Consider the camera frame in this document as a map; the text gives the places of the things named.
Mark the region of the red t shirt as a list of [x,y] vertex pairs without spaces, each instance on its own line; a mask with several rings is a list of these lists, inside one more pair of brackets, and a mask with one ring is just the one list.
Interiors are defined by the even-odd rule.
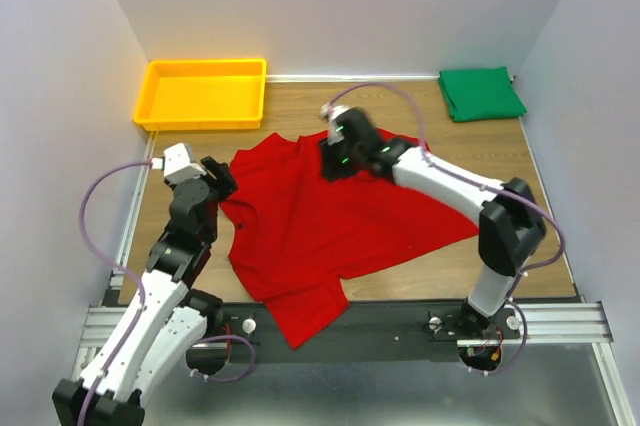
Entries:
[[349,302],[341,282],[474,237],[477,226],[419,192],[366,171],[322,175],[324,133],[273,133],[231,161],[238,189],[221,209],[235,227],[229,261],[297,349]]

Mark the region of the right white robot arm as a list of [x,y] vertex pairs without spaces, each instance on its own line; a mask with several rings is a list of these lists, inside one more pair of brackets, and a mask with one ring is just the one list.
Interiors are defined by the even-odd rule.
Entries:
[[477,226],[483,268],[461,306],[457,327],[474,338],[493,330],[496,314],[546,236],[542,211],[528,183],[474,174],[398,136],[385,140],[361,108],[325,105],[321,116],[328,125],[320,143],[327,179],[366,170],[454,209]]

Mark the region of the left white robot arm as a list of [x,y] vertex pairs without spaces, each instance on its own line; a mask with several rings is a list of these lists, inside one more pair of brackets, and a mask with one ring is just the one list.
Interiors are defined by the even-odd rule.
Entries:
[[134,299],[78,379],[52,394],[62,425],[140,425],[151,393],[195,342],[214,339],[221,300],[192,286],[217,239],[218,206],[237,189],[230,167],[194,161],[179,144],[141,167],[162,172],[172,191],[170,219],[152,246]]

